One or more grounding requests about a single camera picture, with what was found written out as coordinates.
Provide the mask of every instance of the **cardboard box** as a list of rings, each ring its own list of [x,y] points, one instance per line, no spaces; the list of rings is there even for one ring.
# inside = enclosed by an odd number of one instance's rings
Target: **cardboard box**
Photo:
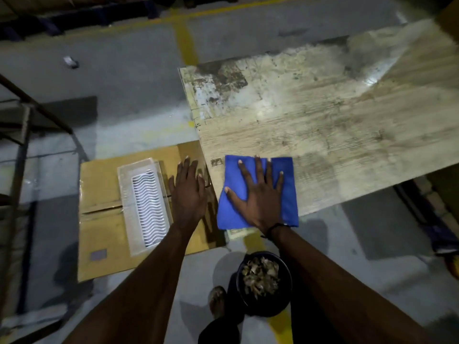
[[[217,229],[217,199],[210,183],[199,141],[138,152],[81,164],[79,205],[78,281],[101,277],[138,266],[147,253],[131,257],[118,184],[118,167],[153,158],[160,163],[165,187],[176,175],[177,164],[189,156],[198,159],[198,172],[206,180],[208,209],[193,233],[186,254],[225,245]]]

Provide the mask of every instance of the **folded blue fabric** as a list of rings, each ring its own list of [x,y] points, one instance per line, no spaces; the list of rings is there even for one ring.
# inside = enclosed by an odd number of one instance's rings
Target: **folded blue fabric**
[[[225,156],[225,183],[220,195],[219,209],[217,212],[217,225],[219,229],[246,228],[250,225],[236,211],[229,201],[224,188],[231,188],[239,198],[247,200],[247,185],[238,167],[238,160],[242,160],[254,183],[257,183],[255,173],[255,158],[247,156]],[[261,158],[263,170],[266,171],[266,158]],[[291,157],[272,158],[273,183],[277,184],[279,172],[284,171],[284,187],[282,190],[281,211],[285,224],[298,227],[298,206],[296,204],[295,177],[293,175],[293,159]]]

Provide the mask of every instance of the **finger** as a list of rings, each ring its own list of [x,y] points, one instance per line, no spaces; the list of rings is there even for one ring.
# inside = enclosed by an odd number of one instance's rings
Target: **finger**
[[[198,161],[194,160],[191,162],[190,167],[188,168],[188,176],[187,178],[196,178],[196,168],[198,167]]]
[[[255,156],[255,171],[257,173],[257,183],[264,183],[264,172],[260,156]]]
[[[279,173],[279,179],[277,180],[276,190],[282,193],[282,186],[284,185],[284,172]]]
[[[244,179],[246,180],[247,187],[253,185],[252,175],[250,175],[249,170],[247,170],[246,166],[244,165],[244,162],[239,159],[237,164],[239,166],[240,172],[242,173],[242,176],[244,176]]]
[[[174,175],[172,175],[170,178],[169,178],[169,193],[172,194],[172,192],[174,191],[175,189],[175,185],[174,185]]]
[[[202,174],[198,174],[198,192],[201,198],[206,197],[206,184],[204,182],[204,178]]]
[[[271,188],[273,186],[273,166],[271,164],[271,158],[266,161],[266,183]]]
[[[230,189],[229,187],[225,187],[224,190],[230,202],[233,203],[236,210],[238,210],[238,212],[245,218],[244,214],[245,214],[246,202],[244,202],[241,198],[239,198],[237,194],[234,193],[233,190]]]
[[[182,166],[182,172],[177,174],[177,177],[180,176],[180,181],[186,180],[186,176],[188,175],[188,168],[190,167],[190,158],[188,156],[185,157],[185,160],[183,161],[183,166]]]
[[[181,179],[180,174],[182,173],[182,167],[183,167],[182,162],[179,162],[179,164],[177,165],[177,177],[175,178],[175,184],[178,184],[180,182],[180,179]]]

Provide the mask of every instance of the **plastic package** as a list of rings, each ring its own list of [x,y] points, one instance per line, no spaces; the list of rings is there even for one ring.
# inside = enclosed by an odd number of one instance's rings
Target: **plastic package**
[[[118,181],[131,255],[151,250],[172,222],[159,162],[148,158],[119,167]]]

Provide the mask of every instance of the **black pants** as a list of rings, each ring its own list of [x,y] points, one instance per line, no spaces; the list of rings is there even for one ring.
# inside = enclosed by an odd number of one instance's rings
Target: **black pants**
[[[293,279],[291,309],[291,331],[294,343],[320,342],[343,343],[332,324],[325,316],[314,297],[309,293],[296,272],[293,262],[280,255],[290,269]],[[237,325],[244,320],[244,307],[230,281],[225,302],[225,316],[212,321],[199,335],[198,344],[239,344],[240,334]]]

